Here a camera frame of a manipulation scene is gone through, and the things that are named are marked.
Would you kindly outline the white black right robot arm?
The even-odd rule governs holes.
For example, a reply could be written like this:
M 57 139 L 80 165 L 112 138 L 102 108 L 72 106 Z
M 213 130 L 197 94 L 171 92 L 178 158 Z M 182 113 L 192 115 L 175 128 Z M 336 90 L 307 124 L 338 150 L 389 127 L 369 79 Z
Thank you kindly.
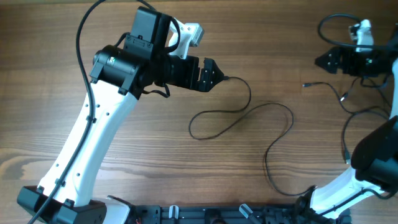
M 336 45 L 316 58 L 330 73 L 363 77 L 388 73 L 397 76 L 397 47 Z M 375 196 L 388 200 L 397 193 L 397 93 L 393 94 L 389 119 L 362 139 L 351 155 L 350 166 L 324 187 L 297 200 L 294 217 L 305 222 L 327 223 L 358 202 Z

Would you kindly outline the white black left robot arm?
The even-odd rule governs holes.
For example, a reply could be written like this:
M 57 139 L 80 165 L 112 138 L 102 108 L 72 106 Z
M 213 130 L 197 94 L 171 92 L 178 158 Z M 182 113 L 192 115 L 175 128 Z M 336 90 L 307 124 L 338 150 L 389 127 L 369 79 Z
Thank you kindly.
M 43 223 L 139 223 L 135 206 L 109 196 L 93 198 L 96 176 L 120 125 L 146 87 L 170 96 L 169 86 L 208 92 L 224 75 L 210 58 L 188 54 L 205 31 L 198 23 L 140 7 L 132 29 L 99 50 L 84 74 L 87 95 L 61 153 L 37 185 L 25 186 L 17 202 Z

